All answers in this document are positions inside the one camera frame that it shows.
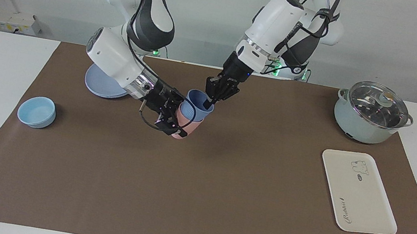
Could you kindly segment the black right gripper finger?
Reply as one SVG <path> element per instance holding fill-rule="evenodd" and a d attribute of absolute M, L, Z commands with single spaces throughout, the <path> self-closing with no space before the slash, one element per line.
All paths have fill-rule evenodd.
<path fill-rule="evenodd" d="M 155 121 L 155 125 L 158 130 L 166 133 L 166 135 L 182 139 L 188 136 L 188 133 L 184 128 L 190 124 L 191 122 L 189 121 L 183 126 L 180 126 L 172 118 L 161 116 L 158 116 L 157 120 Z"/>
<path fill-rule="evenodd" d="M 194 111 L 195 105 L 194 103 L 187 99 L 183 94 L 181 94 L 178 90 L 172 90 L 173 95 L 173 113 L 176 114 L 177 112 L 181 112 L 181 114 L 186 119 L 193 120 L 194 118 Z"/>

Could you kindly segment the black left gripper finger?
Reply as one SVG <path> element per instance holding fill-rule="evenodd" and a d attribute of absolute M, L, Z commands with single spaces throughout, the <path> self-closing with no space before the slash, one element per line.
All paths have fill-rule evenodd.
<path fill-rule="evenodd" d="M 207 99 L 204 101 L 204 108 L 209 109 L 216 102 L 216 96 L 218 95 L 218 89 L 220 84 L 220 78 L 207 77 L 205 85 L 205 93 Z"/>
<path fill-rule="evenodd" d="M 218 89 L 217 101 L 225 101 L 239 92 L 239 88 L 220 86 Z"/>

